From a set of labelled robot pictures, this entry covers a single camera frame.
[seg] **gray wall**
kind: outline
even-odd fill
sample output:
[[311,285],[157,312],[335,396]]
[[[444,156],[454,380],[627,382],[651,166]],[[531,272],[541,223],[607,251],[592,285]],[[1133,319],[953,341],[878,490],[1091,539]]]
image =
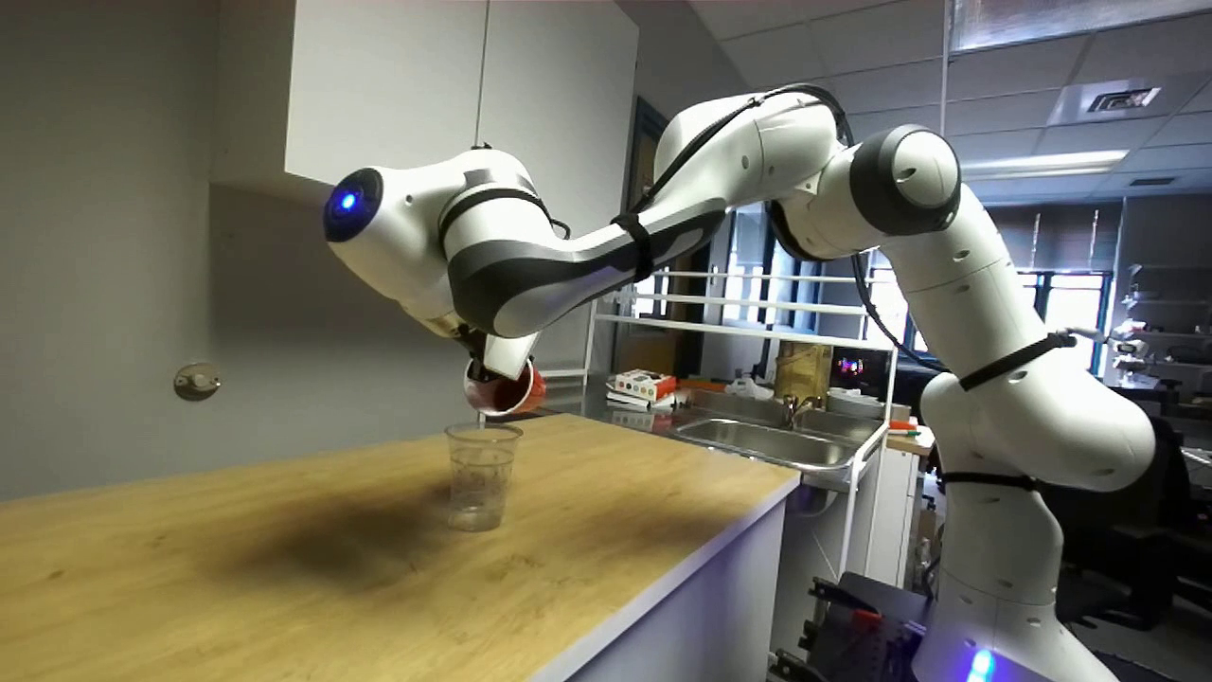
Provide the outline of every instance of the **gray wall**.
[[[212,0],[0,2],[0,496],[311,456],[470,415],[463,353],[311,208],[206,185]],[[222,391],[176,400],[212,361]]]
[[1212,265],[1212,198],[1139,198],[1123,208],[1127,265]]
[[640,26],[637,94],[657,112],[751,91],[686,0],[617,0]]

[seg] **white robotic arm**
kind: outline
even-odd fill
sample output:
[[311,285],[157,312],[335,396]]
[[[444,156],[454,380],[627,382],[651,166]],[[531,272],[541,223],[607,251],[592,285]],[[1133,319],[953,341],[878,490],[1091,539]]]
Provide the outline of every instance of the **white robotic arm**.
[[335,256],[492,376],[521,376],[563,312],[700,247],[729,204],[777,200],[790,253],[878,247],[930,353],[922,392],[945,471],[940,602],[915,677],[1113,677],[1055,625],[1061,525],[1035,482],[1121,490],[1152,462],[1152,419],[1049,353],[1014,265],[953,151],[929,127],[849,149],[834,97],[778,88],[689,104],[657,141],[653,185],[613,223],[557,238],[521,163],[464,151],[357,171],[328,204]]

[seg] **wooden countertop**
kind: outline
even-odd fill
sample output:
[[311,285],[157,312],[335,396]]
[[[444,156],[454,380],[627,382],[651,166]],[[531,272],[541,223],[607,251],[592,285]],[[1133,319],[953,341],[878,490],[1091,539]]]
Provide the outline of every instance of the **wooden countertop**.
[[0,677],[560,677],[794,473],[518,424],[506,520],[444,525],[444,437],[0,502]]

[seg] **white cabinet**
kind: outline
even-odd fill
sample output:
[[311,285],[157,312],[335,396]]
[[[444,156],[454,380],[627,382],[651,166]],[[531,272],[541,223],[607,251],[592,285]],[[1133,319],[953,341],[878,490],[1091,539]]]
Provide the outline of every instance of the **white cabinet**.
[[613,622],[627,629],[603,646],[597,637],[576,639],[563,654],[533,674],[533,682],[757,682],[768,665],[771,583],[778,564],[785,502],[762,520],[735,525],[693,577],[677,577],[674,589],[646,588]]
[[910,535],[915,520],[915,456],[886,445],[858,490],[852,572],[881,579],[888,588],[903,583],[910,572]]
[[480,141],[518,156],[557,219],[621,208],[640,35],[608,0],[492,0]]
[[222,0],[217,183],[314,193],[487,141],[568,223],[617,213],[637,26],[608,0]]

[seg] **ceiling light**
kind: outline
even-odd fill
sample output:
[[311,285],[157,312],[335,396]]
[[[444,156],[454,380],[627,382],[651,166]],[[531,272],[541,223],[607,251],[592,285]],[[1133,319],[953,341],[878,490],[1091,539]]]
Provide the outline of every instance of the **ceiling light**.
[[1143,176],[1133,176],[1127,185],[1172,185],[1177,176],[1172,174],[1143,174]]
[[953,0],[949,51],[1209,10],[1209,0]]
[[977,160],[963,163],[967,174],[992,174],[992,176],[1036,176],[1036,174],[1100,174],[1121,163],[1123,149],[1104,151],[1068,151],[1068,156],[1011,156],[1011,160]]
[[1157,97],[1161,88],[1123,88],[1123,91],[1100,91],[1085,102],[1085,112],[1104,112],[1104,108],[1148,108],[1152,97]]

